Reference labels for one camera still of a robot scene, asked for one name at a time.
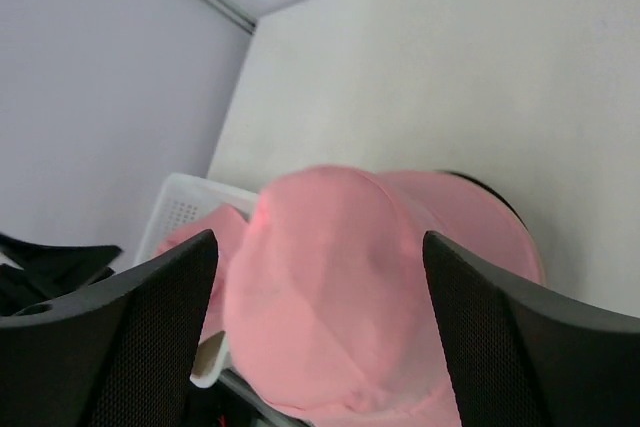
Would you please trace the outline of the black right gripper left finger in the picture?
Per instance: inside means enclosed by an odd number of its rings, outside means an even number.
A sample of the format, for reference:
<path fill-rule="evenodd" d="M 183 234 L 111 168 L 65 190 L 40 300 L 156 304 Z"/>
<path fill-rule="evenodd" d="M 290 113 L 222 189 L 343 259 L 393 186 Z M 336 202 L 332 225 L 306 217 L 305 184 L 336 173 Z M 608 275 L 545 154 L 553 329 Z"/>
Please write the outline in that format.
<path fill-rule="evenodd" d="M 1 320 L 4 426 L 179 426 L 211 287 L 205 232 Z"/>

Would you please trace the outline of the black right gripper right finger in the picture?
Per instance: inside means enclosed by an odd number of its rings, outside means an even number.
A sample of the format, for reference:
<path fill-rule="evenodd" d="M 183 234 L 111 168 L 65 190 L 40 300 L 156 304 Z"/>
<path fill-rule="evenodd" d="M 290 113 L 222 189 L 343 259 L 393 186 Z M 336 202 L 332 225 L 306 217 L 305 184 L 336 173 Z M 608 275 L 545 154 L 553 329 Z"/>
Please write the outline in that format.
<path fill-rule="evenodd" d="M 423 263 L 464 426 L 636 426 L 639 320 L 428 232 Z"/>

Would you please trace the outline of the pink bucket hat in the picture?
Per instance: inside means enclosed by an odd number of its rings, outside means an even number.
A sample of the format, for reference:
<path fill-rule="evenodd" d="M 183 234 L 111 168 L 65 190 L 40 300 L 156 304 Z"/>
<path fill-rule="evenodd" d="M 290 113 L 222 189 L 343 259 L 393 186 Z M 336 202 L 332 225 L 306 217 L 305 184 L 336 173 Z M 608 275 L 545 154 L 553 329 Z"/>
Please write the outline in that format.
<path fill-rule="evenodd" d="M 462 178 L 319 166 L 266 186 L 225 284 L 234 367 L 266 404 L 315 426 L 458 425 L 429 231 L 539 281 L 527 229 Z"/>
<path fill-rule="evenodd" d="M 247 225 L 247 220 L 239 210 L 223 203 L 206 216 L 174 229 L 154 251 L 153 256 L 157 257 L 192 237 L 201 237 L 203 232 L 207 235 L 208 247 L 202 250 L 199 260 L 207 260 L 211 291 L 199 343 L 224 330 L 225 284 L 231 260 L 241 245 Z"/>

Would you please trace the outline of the beige bucket hat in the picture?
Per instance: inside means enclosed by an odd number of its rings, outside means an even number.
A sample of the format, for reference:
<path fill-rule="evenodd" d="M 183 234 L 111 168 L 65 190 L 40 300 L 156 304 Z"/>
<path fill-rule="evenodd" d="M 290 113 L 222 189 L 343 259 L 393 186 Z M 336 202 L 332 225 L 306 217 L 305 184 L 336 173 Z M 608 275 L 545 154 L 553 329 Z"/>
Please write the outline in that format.
<path fill-rule="evenodd" d="M 535 261 L 536 261 L 536 266 L 537 266 L 537 271 L 539 276 L 538 283 L 542 286 L 547 286 L 547 277 L 546 277 L 546 271 L 545 271 L 543 259 L 540 255 L 538 246 L 536 245 L 534 240 L 531 240 L 531 244 L 532 244 L 531 250 L 535 256 Z"/>

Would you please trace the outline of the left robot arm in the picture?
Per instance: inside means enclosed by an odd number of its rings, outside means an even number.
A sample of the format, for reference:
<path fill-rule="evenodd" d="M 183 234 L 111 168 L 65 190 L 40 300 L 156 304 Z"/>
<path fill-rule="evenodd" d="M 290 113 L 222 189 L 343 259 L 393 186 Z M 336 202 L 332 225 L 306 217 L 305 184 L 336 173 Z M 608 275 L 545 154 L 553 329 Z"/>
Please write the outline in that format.
<path fill-rule="evenodd" d="M 116 245 L 49 246 L 1 236 L 1 315 L 100 282 L 123 250 Z"/>

